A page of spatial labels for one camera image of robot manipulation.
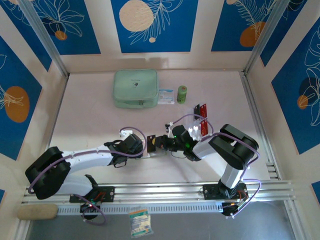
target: white floor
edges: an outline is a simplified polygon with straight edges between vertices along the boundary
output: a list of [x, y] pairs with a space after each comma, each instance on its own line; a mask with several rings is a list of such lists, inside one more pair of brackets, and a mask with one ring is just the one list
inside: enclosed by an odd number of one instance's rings
[[[146, 136], [166, 134], [165, 124], [185, 115], [196, 104], [207, 103], [208, 120], [217, 132], [231, 124], [259, 143], [261, 158], [252, 164], [246, 178], [269, 180], [267, 157], [258, 139], [240, 75], [236, 71], [162, 70], [159, 88], [187, 86], [185, 104], [157, 105], [146, 109], [116, 108], [113, 104], [114, 72], [71, 74], [50, 146], [61, 151], [94, 148], [119, 139], [119, 129], [133, 126]], [[181, 183], [218, 181], [225, 161], [212, 154], [199, 162], [178, 159], [170, 154], [146, 159], [129, 159], [127, 166], [93, 167], [76, 174], [91, 174], [98, 183]]]

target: green pouch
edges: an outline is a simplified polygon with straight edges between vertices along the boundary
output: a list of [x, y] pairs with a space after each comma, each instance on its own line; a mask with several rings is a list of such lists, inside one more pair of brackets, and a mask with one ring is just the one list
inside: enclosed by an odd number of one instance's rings
[[158, 92], [158, 75], [154, 69], [119, 70], [114, 75], [113, 100], [118, 108], [155, 107]]

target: orange circle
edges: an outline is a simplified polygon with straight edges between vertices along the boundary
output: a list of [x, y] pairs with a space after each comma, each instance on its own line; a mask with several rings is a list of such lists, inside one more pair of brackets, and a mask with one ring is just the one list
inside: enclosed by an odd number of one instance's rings
[[12, 86], [5, 93], [8, 94], [4, 96], [8, 100], [4, 105], [6, 115], [16, 123], [23, 123], [27, 119], [30, 109], [27, 92], [22, 87]]
[[305, 95], [301, 95], [299, 96], [297, 103], [298, 107], [303, 110], [308, 106], [308, 98]]
[[56, 37], [57, 39], [59, 39], [59, 40], [61, 40], [61, 41], [64, 41], [64, 40], [67, 39], [67, 34], [66, 34], [64, 31], [58, 30], [58, 31], [56, 31], [56, 32], [54, 33], [54, 35], [55, 35], [55, 37]]
[[243, 47], [249, 48], [254, 47], [256, 42], [265, 27], [264, 21], [259, 21], [254, 25], [248, 26], [240, 36], [240, 44]]

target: sponge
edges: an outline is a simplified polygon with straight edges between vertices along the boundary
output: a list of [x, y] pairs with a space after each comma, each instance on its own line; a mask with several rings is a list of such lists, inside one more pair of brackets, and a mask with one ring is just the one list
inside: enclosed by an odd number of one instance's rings
[[48, 220], [54, 219], [58, 214], [58, 206], [55, 204], [31, 204], [23, 205], [17, 212], [20, 220]]

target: green can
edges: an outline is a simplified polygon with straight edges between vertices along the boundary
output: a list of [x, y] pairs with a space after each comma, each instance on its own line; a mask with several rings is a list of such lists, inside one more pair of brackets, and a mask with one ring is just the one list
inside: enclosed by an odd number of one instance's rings
[[184, 104], [186, 101], [186, 96], [187, 96], [187, 87], [181, 85], [178, 88], [178, 97], [176, 98], [176, 101], [178, 104]]

